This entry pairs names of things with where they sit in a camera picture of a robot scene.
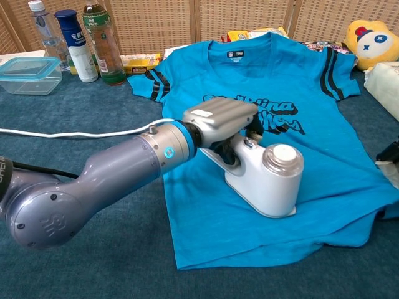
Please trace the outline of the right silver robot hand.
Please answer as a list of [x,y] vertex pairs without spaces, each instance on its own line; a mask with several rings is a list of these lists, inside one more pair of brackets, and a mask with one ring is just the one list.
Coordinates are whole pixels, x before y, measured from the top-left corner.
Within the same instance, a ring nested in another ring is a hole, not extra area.
[[398,189],[398,140],[377,154],[375,164],[390,183]]

